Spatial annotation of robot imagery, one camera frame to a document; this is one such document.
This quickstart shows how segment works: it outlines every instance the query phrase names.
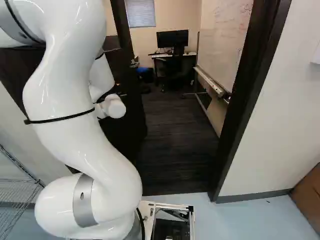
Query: whiteboard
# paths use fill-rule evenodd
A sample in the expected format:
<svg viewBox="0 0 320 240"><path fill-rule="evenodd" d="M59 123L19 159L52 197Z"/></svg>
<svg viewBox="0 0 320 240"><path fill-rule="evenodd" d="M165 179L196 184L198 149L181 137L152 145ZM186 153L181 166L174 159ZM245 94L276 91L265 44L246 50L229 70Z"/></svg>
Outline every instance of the whiteboard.
<svg viewBox="0 0 320 240"><path fill-rule="evenodd" d="M227 92L232 92L253 7L253 0L216 0L202 9L197 64Z"/></svg>

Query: dark carpet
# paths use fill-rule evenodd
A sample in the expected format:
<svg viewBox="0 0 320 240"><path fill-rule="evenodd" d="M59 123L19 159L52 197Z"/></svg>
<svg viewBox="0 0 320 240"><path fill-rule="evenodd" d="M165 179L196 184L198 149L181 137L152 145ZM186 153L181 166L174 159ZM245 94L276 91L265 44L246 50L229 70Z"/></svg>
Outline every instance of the dark carpet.
<svg viewBox="0 0 320 240"><path fill-rule="evenodd" d="M152 88L142 95L148 135L136 162L143 195L206 192L219 138L194 95Z"/></svg>

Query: wire shelf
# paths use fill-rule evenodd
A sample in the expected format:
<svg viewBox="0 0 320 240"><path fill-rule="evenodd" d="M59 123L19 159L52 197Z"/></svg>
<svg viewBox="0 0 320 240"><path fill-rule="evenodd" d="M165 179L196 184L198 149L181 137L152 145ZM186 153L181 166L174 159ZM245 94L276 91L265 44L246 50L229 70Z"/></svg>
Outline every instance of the wire shelf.
<svg viewBox="0 0 320 240"><path fill-rule="evenodd" d="M0 240L5 240L43 187L31 179L0 178Z"/></svg>

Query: computer monitor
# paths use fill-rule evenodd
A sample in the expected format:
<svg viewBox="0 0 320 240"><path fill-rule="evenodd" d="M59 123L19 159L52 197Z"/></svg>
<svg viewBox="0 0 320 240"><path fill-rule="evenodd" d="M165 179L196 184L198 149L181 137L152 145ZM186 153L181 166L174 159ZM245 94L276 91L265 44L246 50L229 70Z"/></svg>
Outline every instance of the computer monitor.
<svg viewBox="0 0 320 240"><path fill-rule="evenodd" d="M159 31L156 38L158 48L184 48L188 46L189 30Z"/></svg>

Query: floor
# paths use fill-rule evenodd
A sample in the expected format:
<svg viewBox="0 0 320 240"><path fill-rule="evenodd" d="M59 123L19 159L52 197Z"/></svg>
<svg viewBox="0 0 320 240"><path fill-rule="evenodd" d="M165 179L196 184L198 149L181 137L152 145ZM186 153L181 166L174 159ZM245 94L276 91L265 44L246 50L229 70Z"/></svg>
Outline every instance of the floor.
<svg viewBox="0 0 320 240"><path fill-rule="evenodd" d="M214 204L206 193L144 197L158 203L186 204L195 208L196 240L320 240L288 196ZM36 223L27 210L8 240L58 240Z"/></svg>
<svg viewBox="0 0 320 240"><path fill-rule="evenodd" d="M162 93L149 86L142 95L148 135L136 162L143 195L207 191L219 138L196 97L181 99L192 88Z"/></svg>

